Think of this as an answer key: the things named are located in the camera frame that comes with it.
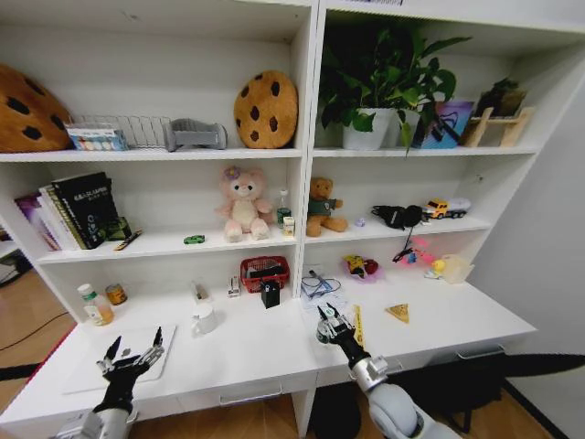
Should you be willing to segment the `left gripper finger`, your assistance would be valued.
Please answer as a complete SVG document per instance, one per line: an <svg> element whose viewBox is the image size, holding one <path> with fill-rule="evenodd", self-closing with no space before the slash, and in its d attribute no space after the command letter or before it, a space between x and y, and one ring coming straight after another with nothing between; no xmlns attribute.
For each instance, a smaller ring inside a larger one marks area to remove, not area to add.
<svg viewBox="0 0 585 439"><path fill-rule="evenodd" d="M154 336L154 341L151 347L149 347L139 359L141 365L152 366L157 360L161 358L165 352L163 346L163 332L162 328L158 327Z"/></svg>
<svg viewBox="0 0 585 439"><path fill-rule="evenodd" d="M118 336L113 343L107 348L104 357L96 362L102 374L108 374L116 371L120 365L115 361L115 357L119 350L122 337Z"/></svg>

